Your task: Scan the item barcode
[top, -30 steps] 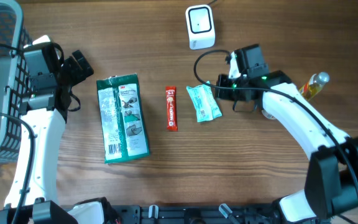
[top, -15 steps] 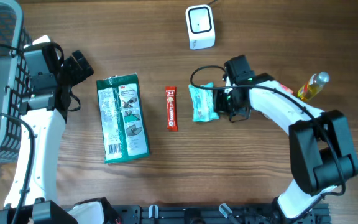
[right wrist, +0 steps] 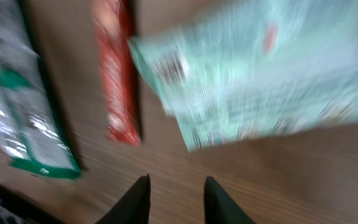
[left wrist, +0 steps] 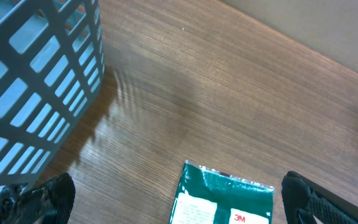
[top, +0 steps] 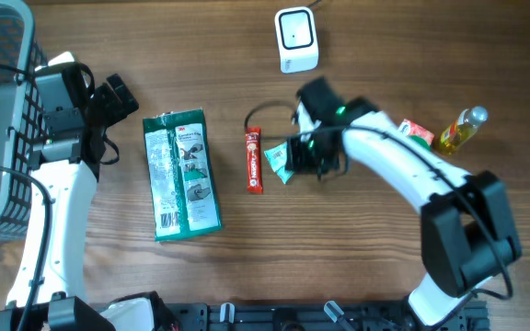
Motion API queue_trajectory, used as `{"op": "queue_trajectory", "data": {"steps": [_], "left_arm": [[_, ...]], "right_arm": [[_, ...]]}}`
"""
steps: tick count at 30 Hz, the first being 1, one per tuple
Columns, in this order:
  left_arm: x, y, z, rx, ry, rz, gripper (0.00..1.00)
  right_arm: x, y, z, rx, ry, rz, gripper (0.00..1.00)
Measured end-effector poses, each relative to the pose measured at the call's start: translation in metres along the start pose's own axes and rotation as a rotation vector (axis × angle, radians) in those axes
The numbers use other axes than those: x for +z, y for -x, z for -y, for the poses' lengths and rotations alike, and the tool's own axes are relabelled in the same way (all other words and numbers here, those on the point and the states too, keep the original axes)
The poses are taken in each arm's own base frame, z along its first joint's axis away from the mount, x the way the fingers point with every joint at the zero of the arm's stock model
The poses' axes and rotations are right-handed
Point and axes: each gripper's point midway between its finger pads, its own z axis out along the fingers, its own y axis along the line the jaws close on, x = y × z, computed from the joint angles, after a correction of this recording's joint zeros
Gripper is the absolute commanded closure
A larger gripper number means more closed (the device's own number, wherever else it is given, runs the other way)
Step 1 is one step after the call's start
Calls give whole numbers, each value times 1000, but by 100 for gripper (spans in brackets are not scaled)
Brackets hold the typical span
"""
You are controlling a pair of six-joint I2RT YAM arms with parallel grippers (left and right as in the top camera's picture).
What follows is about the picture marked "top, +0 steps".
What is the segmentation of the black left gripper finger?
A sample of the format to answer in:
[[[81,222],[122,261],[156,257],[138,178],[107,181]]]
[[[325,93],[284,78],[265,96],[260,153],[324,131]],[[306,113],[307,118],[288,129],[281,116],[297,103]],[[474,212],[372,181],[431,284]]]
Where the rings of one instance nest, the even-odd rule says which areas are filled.
[[[97,125],[114,125],[124,118],[117,118],[113,111],[119,105],[119,100],[113,89],[106,83],[95,90],[94,116]]]
[[[113,111],[117,118],[126,118],[139,109],[138,101],[118,74],[109,76],[107,82],[119,100],[119,105]]]

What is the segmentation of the teal wet wipes pack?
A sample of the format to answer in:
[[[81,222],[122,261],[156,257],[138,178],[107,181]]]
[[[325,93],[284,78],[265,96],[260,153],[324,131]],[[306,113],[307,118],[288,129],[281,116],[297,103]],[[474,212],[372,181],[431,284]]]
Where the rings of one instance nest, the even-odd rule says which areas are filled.
[[[282,143],[274,148],[264,152],[272,171],[281,179],[283,184],[286,184],[293,176],[294,172],[286,170],[287,163],[287,143]]]

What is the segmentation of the red coffee stick sachet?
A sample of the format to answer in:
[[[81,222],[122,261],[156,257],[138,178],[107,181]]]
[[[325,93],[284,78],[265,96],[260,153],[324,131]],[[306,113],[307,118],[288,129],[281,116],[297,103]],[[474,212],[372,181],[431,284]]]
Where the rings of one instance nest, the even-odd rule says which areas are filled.
[[[257,194],[263,193],[260,161],[260,134],[261,129],[259,127],[248,127],[245,133],[248,171],[247,191]]]

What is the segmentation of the red white tissue box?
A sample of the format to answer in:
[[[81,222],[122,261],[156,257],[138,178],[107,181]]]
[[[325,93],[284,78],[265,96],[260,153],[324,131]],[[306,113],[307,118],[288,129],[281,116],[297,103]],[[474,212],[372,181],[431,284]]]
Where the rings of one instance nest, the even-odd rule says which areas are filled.
[[[434,134],[431,131],[428,131],[424,127],[420,126],[414,121],[404,119],[399,127],[398,131],[404,134],[407,137],[410,135],[417,135],[422,137],[430,146],[432,146],[432,141],[434,139]]]

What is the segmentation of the green gloves package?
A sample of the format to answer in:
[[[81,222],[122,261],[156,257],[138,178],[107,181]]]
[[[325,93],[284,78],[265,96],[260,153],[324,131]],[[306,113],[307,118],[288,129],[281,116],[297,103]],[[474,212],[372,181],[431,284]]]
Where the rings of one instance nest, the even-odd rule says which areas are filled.
[[[155,240],[185,240],[222,229],[201,108],[143,120]]]

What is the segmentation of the yellow dish soap bottle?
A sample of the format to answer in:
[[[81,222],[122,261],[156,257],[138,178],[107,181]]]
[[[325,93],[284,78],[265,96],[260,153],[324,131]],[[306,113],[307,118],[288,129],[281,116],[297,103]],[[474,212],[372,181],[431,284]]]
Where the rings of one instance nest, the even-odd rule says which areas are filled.
[[[488,120],[489,113],[482,106],[463,110],[433,142],[433,148],[440,154],[454,154],[472,138]]]

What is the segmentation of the green lidded small jar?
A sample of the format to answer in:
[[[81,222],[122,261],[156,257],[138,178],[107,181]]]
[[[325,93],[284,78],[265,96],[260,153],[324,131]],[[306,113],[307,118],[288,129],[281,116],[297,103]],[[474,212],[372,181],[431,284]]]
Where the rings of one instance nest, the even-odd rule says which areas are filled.
[[[409,138],[412,141],[414,141],[415,143],[417,143],[418,145],[420,145],[423,148],[425,148],[426,150],[428,150],[428,151],[431,150],[431,146],[422,137],[417,136],[417,135],[410,135]]]

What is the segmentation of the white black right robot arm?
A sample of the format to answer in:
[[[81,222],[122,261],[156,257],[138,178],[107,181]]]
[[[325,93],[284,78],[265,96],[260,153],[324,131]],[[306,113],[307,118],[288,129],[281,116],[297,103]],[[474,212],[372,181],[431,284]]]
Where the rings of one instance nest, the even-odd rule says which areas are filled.
[[[286,167],[323,178],[350,161],[374,171],[417,212],[426,274],[387,324],[436,330],[474,297],[513,297],[508,267],[523,254],[504,183],[450,165],[398,130],[364,97],[345,101],[325,77],[296,93]]]

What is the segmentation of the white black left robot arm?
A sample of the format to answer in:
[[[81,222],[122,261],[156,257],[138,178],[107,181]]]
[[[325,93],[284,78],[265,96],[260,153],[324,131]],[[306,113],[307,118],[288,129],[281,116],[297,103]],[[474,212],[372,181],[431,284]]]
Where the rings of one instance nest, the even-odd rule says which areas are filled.
[[[154,291],[123,297],[102,312],[86,303],[86,222],[110,143],[106,129],[137,110],[137,102],[116,74],[97,86],[70,52],[39,67],[35,82],[44,92],[49,133],[29,155],[28,232],[0,330],[175,329],[177,317]]]

